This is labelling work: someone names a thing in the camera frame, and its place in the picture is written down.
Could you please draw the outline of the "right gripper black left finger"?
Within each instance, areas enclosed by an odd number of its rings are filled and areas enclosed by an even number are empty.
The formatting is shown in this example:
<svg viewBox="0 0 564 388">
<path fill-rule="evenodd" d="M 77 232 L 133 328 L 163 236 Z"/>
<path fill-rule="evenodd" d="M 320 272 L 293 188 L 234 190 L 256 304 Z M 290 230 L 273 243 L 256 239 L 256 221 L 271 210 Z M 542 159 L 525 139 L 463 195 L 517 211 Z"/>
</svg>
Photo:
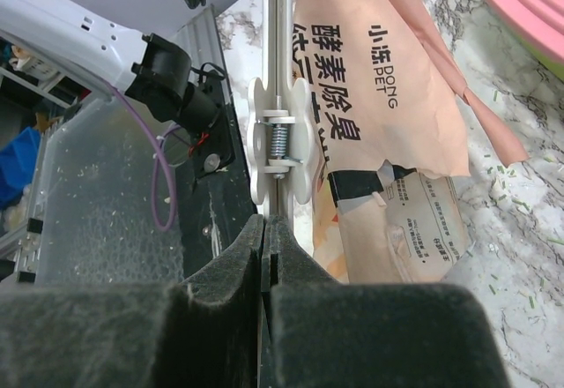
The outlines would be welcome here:
<svg viewBox="0 0 564 388">
<path fill-rule="evenodd" d="M 4 387 L 255 387 L 264 220 L 182 283 L 1 293 Z"/>
</svg>

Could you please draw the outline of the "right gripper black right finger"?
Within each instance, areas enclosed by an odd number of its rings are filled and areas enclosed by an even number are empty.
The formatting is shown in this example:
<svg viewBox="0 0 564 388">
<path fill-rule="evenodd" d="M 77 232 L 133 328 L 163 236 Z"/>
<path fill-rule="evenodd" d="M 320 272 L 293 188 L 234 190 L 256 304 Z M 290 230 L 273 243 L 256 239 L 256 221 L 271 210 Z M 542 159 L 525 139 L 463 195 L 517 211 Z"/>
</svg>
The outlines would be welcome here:
<svg viewBox="0 0 564 388">
<path fill-rule="evenodd" d="M 278 387 L 503 387 L 507 373 L 481 304 L 444 283 L 336 282 L 267 221 L 263 297 Z"/>
</svg>

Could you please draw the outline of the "white bag sealing clip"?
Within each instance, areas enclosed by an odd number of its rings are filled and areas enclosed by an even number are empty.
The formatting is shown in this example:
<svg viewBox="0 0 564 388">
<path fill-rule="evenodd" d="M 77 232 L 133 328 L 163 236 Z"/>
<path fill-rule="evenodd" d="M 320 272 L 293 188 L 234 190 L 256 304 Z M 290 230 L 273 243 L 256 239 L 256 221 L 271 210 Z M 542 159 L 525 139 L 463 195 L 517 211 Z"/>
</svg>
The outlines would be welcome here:
<svg viewBox="0 0 564 388">
<path fill-rule="evenodd" d="M 293 0 L 263 0 L 262 75 L 249 83 L 250 193 L 267 217 L 292 222 L 312 194 L 314 126 L 310 84 L 294 78 Z"/>
</svg>

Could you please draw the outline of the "beige cat litter bag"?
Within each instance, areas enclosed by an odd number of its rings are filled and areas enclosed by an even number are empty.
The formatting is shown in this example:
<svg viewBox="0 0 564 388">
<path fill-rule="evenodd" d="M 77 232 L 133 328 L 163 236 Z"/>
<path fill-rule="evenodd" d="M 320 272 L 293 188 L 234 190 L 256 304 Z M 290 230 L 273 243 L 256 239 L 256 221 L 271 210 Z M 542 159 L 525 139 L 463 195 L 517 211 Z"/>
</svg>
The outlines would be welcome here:
<svg viewBox="0 0 564 388">
<path fill-rule="evenodd" d="M 321 147 L 315 260 L 342 282 L 441 280 L 468 246 L 459 104 L 502 164 L 527 159 L 522 143 L 468 87 L 421 0 L 296 0 L 293 61 Z"/>
</svg>

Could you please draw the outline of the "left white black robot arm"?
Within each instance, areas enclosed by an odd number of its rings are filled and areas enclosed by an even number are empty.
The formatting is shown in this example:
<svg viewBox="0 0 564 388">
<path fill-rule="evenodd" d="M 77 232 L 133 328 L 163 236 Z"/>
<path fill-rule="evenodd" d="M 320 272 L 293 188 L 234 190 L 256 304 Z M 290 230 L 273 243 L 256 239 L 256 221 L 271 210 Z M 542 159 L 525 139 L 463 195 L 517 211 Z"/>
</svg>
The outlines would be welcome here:
<svg viewBox="0 0 564 388">
<path fill-rule="evenodd" d="M 63 71 L 109 84 L 161 122 L 198 134 L 219 121 L 221 106 L 189 80 L 184 48 L 71 0 L 1 0 L 1 35 Z"/>
</svg>

